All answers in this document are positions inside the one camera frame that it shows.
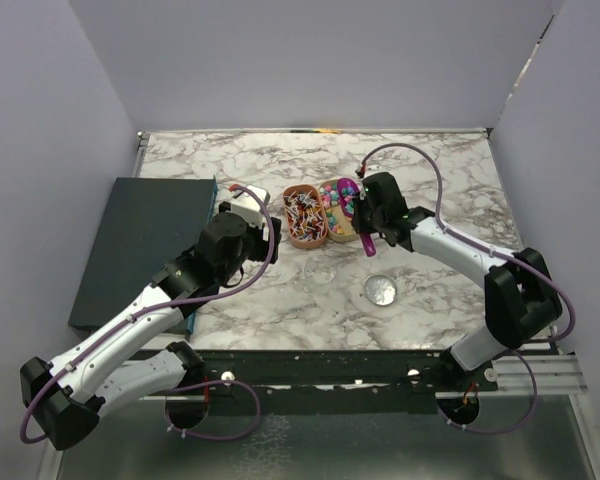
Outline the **pink tray of lollipops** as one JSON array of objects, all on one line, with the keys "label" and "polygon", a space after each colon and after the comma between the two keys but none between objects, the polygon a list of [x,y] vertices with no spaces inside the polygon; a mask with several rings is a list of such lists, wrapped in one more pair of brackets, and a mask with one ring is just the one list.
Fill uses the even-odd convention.
[{"label": "pink tray of lollipops", "polygon": [[314,249],[326,242],[328,222],[318,190],[306,184],[290,186],[282,194],[291,244]]}]

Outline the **purple plastic scoop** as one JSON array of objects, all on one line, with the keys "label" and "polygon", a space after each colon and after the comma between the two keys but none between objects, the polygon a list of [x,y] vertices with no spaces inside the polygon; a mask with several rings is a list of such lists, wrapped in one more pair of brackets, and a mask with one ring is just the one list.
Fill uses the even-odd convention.
[{"label": "purple plastic scoop", "polygon": [[[347,177],[342,177],[337,181],[337,193],[339,195],[339,203],[344,215],[353,221],[354,218],[354,198],[360,193],[360,189],[356,182]],[[371,235],[368,233],[359,233],[364,252],[367,257],[376,255],[376,248]]]}]

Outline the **tan tray of star candies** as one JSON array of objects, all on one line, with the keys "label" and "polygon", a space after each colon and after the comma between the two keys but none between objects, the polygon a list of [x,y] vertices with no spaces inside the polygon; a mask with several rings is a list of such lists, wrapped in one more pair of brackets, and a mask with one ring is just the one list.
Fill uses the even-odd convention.
[{"label": "tan tray of star candies", "polygon": [[346,243],[358,239],[351,221],[344,215],[339,203],[337,181],[324,181],[318,188],[322,206],[326,213],[328,236],[335,242]]}]

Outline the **clear glass jar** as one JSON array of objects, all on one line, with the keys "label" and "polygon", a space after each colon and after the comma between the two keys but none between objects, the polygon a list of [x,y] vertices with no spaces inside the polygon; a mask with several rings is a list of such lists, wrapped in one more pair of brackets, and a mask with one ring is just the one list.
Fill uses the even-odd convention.
[{"label": "clear glass jar", "polygon": [[324,255],[310,258],[304,266],[304,279],[313,293],[329,289],[337,280],[336,262]]}]

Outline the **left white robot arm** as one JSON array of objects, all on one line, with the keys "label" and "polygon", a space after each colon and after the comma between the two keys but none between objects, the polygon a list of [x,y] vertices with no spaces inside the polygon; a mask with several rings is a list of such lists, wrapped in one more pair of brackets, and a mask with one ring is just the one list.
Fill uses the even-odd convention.
[{"label": "left white robot arm", "polygon": [[42,430],[59,451],[84,440],[100,420],[145,395],[194,392],[204,362],[184,342],[174,342],[147,360],[126,362],[151,339],[188,319],[202,305],[242,291],[232,283],[247,261],[276,262],[281,221],[264,203],[252,209],[257,221],[231,208],[217,213],[197,242],[165,263],[139,295],[94,334],[45,361],[33,357],[19,371],[26,413],[20,439],[33,443],[28,423]]}]

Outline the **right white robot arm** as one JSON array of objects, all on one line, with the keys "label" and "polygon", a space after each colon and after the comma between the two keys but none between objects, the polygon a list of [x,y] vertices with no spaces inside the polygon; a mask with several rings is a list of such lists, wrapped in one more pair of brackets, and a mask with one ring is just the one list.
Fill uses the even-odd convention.
[{"label": "right white robot arm", "polygon": [[352,225],[362,238],[379,235],[392,247],[433,258],[467,277],[484,292],[485,320],[440,355],[439,378],[449,390],[471,384],[476,371],[532,340],[562,314],[543,256],[461,240],[439,225],[427,208],[408,207],[395,178],[381,172],[362,181],[354,197]]}]

